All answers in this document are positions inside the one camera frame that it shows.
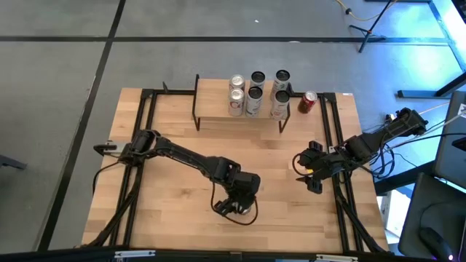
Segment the soda can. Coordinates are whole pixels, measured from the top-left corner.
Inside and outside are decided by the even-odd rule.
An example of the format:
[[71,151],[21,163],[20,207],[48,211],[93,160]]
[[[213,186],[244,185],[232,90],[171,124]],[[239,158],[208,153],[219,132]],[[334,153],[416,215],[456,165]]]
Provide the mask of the soda can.
[[241,116],[244,102],[245,93],[239,88],[232,89],[229,94],[228,113],[232,116]]
[[265,74],[256,71],[250,76],[250,87],[258,87],[262,90],[264,90],[264,84],[265,84]]
[[245,91],[245,78],[242,77],[241,75],[234,75],[230,79],[230,85],[229,86],[230,86],[230,92],[234,88],[239,88],[244,92]]
[[280,90],[275,93],[274,100],[272,101],[272,110],[270,110],[270,118],[281,120],[289,102],[290,94],[285,90]]
[[313,91],[307,91],[304,93],[303,98],[299,101],[298,111],[303,114],[307,114],[311,111],[315,102],[317,101],[317,94]]
[[290,73],[286,70],[279,70],[275,74],[274,84],[272,85],[272,91],[270,92],[270,100],[274,100],[275,93],[280,90],[286,90],[288,83],[290,82]]
[[260,87],[250,87],[246,96],[246,116],[257,117],[262,104],[262,89]]

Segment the can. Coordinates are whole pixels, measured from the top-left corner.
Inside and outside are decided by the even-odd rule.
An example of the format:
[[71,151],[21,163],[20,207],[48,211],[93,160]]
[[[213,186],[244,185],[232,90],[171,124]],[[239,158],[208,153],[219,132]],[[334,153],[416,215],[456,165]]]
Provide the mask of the can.
[[290,82],[290,73],[286,70],[279,70],[275,74],[274,84],[272,85],[272,91],[270,92],[270,100],[274,100],[275,94],[280,90],[286,90],[288,83]]
[[245,78],[242,77],[242,75],[234,75],[231,77],[230,83],[229,83],[230,92],[234,88],[239,88],[243,92],[245,91]]
[[246,96],[246,112],[247,117],[257,117],[262,104],[262,89],[260,87],[249,87],[248,95]]
[[290,103],[290,94],[285,90],[278,91],[274,100],[272,101],[272,110],[270,110],[270,118],[275,120],[281,120],[285,113],[288,104]]
[[317,94],[313,91],[307,91],[304,93],[303,98],[299,101],[298,111],[303,114],[307,114],[311,111],[315,102],[317,101]]
[[265,74],[256,71],[250,76],[250,87],[258,87],[262,90],[264,90],[264,84],[265,84]]
[[229,94],[228,113],[232,116],[241,116],[244,102],[245,93],[239,88],[232,89]]

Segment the gray floor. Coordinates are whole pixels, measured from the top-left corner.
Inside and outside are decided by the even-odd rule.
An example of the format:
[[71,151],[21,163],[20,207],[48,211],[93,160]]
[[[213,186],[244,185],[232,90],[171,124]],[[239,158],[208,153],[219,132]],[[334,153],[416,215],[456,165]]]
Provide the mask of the gray floor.
[[[0,36],[106,36],[118,4],[26,2],[0,2]],[[345,3],[361,17],[384,5]],[[455,22],[451,3],[439,2],[438,8],[448,15],[449,28],[464,29]],[[344,16],[334,1],[128,0],[117,36],[360,36],[348,30],[351,23],[370,25]],[[396,4],[376,31],[392,37],[443,37],[426,4]],[[461,33],[457,35],[462,44]],[[195,74],[228,78],[261,70],[271,77],[286,68],[298,90],[354,93],[364,129],[404,106],[423,111],[443,103],[400,100],[396,90],[436,90],[461,74],[444,44],[369,44],[362,54],[357,48],[322,43],[113,44],[51,248],[80,243],[92,176],[101,161],[92,146],[108,137],[123,87],[161,88],[165,81],[170,88],[192,88]],[[34,249],[102,50],[103,43],[0,42],[0,153],[28,163],[26,171],[0,169],[0,253]],[[443,107],[424,117],[436,123],[445,112]],[[433,159],[437,143],[424,142],[431,152],[419,151],[421,144],[398,152],[422,164]],[[396,172],[408,168],[397,160]]]

